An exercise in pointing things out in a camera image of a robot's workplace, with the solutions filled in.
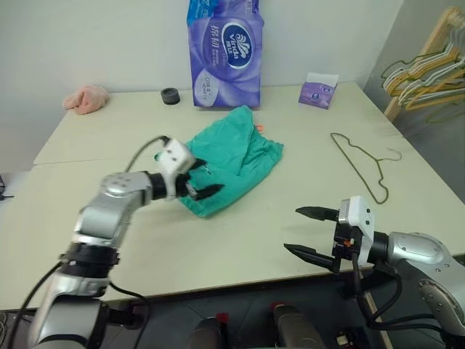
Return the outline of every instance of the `logo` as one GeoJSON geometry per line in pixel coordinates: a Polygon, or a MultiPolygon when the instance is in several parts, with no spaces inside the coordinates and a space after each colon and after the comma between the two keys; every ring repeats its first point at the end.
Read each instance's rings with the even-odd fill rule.
{"type": "Polygon", "coordinates": [[[222,30],[227,64],[234,69],[245,68],[252,57],[252,42],[246,29],[237,23],[228,23],[222,30]]]}

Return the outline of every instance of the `tissue package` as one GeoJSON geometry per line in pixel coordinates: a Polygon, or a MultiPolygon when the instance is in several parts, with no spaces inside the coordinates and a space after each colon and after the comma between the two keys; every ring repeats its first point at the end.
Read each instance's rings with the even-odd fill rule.
{"type": "Polygon", "coordinates": [[[194,105],[260,104],[263,24],[258,0],[190,0],[194,105]]]}

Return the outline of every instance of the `black cable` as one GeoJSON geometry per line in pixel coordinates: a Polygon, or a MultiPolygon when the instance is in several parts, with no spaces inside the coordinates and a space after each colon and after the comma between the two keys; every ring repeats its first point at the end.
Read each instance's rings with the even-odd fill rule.
{"type": "Polygon", "coordinates": [[[128,296],[139,298],[145,304],[145,306],[147,307],[147,316],[144,319],[144,324],[142,325],[142,328],[140,329],[139,335],[137,336],[136,342],[134,344],[134,349],[137,349],[137,346],[139,345],[140,339],[142,338],[142,334],[144,333],[145,328],[147,327],[148,321],[150,320],[150,316],[152,315],[152,312],[150,310],[150,303],[148,302],[147,298],[145,298],[141,294],[138,294],[136,292],[131,292],[131,291],[128,291],[126,289],[122,289],[121,287],[116,286],[111,281],[110,281],[110,286],[114,290],[116,290],[116,291],[118,291],[120,293],[127,294],[128,296]]]}
{"type": "Polygon", "coordinates": [[[58,262],[52,269],[49,270],[47,274],[42,276],[42,278],[39,280],[37,285],[34,286],[32,291],[29,293],[29,295],[26,297],[23,305],[21,306],[20,311],[18,311],[15,322],[13,323],[12,327],[12,333],[9,336],[9,341],[8,341],[8,346],[7,349],[13,349],[13,344],[15,343],[15,336],[16,332],[18,329],[18,326],[20,325],[20,321],[23,319],[24,313],[26,312],[26,308],[28,307],[29,302],[32,300],[32,297],[36,294],[37,290],[42,286],[42,284],[61,266],[61,262],[58,262]]]}
{"type": "Polygon", "coordinates": [[[146,142],[142,147],[139,148],[139,150],[134,154],[134,156],[132,156],[131,161],[129,162],[128,166],[126,166],[124,171],[129,172],[131,170],[132,166],[134,165],[134,162],[136,162],[136,160],[139,158],[140,154],[142,154],[142,152],[149,145],[152,145],[153,143],[155,143],[158,140],[163,140],[163,142],[166,144],[169,141],[169,138],[167,136],[158,136],[158,137],[155,137],[152,140],[149,140],[148,142],[146,142]]]}
{"type": "MultiPolygon", "coordinates": [[[[376,329],[378,331],[398,331],[404,329],[431,329],[433,331],[439,332],[440,334],[444,334],[444,331],[434,325],[430,324],[401,324],[397,326],[393,326],[393,324],[399,324],[406,321],[418,320],[420,318],[434,318],[434,316],[430,314],[418,314],[413,316],[405,316],[402,318],[395,318],[391,321],[387,322],[377,322],[376,319],[384,312],[386,312],[390,307],[394,305],[394,303],[398,300],[400,296],[400,292],[402,291],[402,286],[400,286],[399,291],[399,282],[397,282],[397,290],[395,294],[391,297],[391,299],[383,305],[380,310],[376,311],[374,314],[371,314],[371,311],[368,309],[361,290],[361,281],[360,281],[360,269],[358,267],[358,254],[356,252],[352,253],[352,266],[354,268],[354,288],[355,288],[355,298],[357,299],[358,306],[367,321],[367,326],[370,329],[376,329]]],[[[400,277],[396,275],[396,281],[400,281],[400,285],[402,281],[400,277]]]]}

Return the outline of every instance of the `pink towel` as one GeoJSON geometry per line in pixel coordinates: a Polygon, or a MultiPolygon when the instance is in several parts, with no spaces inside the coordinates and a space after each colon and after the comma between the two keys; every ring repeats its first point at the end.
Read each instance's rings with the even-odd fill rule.
{"type": "Polygon", "coordinates": [[[98,111],[105,105],[108,99],[108,92],[102,87],[86,85],[77,92],[65,98],[63,106],[65,109],[73,109],[76,114],[88,114],[98,111]]]}

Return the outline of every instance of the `white wall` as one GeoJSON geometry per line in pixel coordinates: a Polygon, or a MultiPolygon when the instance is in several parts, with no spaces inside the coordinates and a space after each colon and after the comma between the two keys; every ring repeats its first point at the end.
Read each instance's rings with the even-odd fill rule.
{"type": "MultiPolygon", "coordinates": [[[[381,72],[397,60],[414,58],[448,6],[460,6],[465,10],[465,1],[404,1],[364,90],[382,111],[391,97],[381,88],[381,72]]],[[[440,107],[403,111],[395,120],[395,125],[465,203],[465,118],[445,124],[426,124],[426,117],[437,108],[440,107]]]]}
{"type": "MultiPolygon", "coordinates": [[[[262,0],[262,83],[365,86],[403,0],[262,0]]],[[[82,84],[190,86],[185,0],[0,0],[0,172],[27,169],[82,84]]]]}

